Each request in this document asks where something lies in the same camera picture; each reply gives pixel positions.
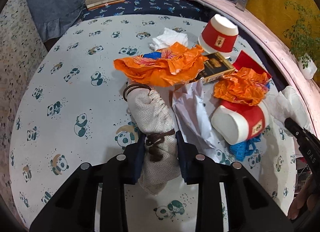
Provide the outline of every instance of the panda print tablecloth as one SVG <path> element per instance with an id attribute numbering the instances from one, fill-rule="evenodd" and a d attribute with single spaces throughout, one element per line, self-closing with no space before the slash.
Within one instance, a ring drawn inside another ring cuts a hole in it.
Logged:
<path id="1" fill-rule="evenodd" d="M 12 132 L 11 188 L 27 228 L 81 163 L 105 163 L 137 141 L 138 127 L 122 98 L 127 80 L 114 70 L 113 60 L 151 52 L 151 38 L 161 35 L 165 27 L 187 33 L 192 47 L 204 26 L 204 22 L 182 17 L 123 15 L 81 22 L 60 38 L 34 74 Z M 240 36 L 231 62 L 241 50 L 262 65 Z M 213 84 L 205 89 L 205 100 L 210 104 Z M 170 88 L 158 90 L 169 105 Z M 270 92 L 278 92 L 272 81 Z M 256 146 L 258 150 L 245 158 L 244 166 L 287 212 L 295 184 L 293 140 L 271 122 Z M 221 163 L 234 161 L 227 149 L 219 156 Z M 170 181 L 158 196 L 148 195 L 138 184 L 126 186 L 129 230 L 195 231 L 197 194 L 198 186 L 187 186 L 181 177 Z M 224 193 L 222 201 L 227 231 Z M 96 231 L 99 213 L 97 205 Z"/>

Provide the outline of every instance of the orange plastic bag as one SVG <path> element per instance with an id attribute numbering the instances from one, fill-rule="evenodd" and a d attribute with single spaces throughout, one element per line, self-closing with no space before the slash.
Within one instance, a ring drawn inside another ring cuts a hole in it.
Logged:
<path id="1" fill-rule="evenodd" d="M 126 57 L 114 60 L 113 65 L 138 83 L 167 87 L 194 79 L 204 69 L 203 62 L 207 60 L 199 45 L 189 49 L 176 42 L 159 51 L 161 58 Z"/>
<path id="2" fill-rule="evenodd" d="M 242 67 L 237 73 L 222 76 L 214 86 L 214 96 L 233 103 L 257 105 L 269 91 L 265 84 L 268 76 Z"/>

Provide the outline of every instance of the rolled cloth bundle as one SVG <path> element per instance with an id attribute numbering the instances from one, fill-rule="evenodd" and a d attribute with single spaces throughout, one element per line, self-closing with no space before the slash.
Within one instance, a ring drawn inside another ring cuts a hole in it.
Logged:
<path id="1" fill-rule="evenodd" d="M 157 195 L 169 180 L 180 175 L 172 117 L 160 94 L 147 85 L 129 85 L 124 99 L 138 128 L 147 135 L 139 184 L 146 192 Z"/>

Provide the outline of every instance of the yellow curtain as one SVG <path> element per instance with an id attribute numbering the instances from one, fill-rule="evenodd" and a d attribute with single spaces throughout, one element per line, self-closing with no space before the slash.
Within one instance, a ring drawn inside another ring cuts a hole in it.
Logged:
<path id="1" fill-rule="evenodd" d="M 286 0 L 249 0 L 247 9 L 263 22 L 277 37 L 281 39 L 289 48 L 290 40 L 285 39 L 283 31 L 290 28 L 298 19 L 298 14 L 292 8 L 284 8 Z M 303 5 L 305 8 L 310 8 L 314 14 L 319 14 L 319 9 L 314 0 L 290 0 Z M 314 32 L 319 32 L 320 24 L 312 24 Z M 320 73 L 314 78 L 317 83 L 320 83 Z"/>

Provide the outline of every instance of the pink ledge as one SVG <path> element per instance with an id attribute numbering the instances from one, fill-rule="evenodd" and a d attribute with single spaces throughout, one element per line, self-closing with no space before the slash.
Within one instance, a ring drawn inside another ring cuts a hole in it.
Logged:
<path id="1" fill-rule="evenodd" d="M 320 89 L 313 80 L 306 80 L 300 72 L 295 57 L 287 46 L 248 10 L 244 12 L 227 0 L 194 0 L 209 7 L 240 26 L 268 54 L 289 85 L 300 94 L 314 134 L 320 138 Z"/>

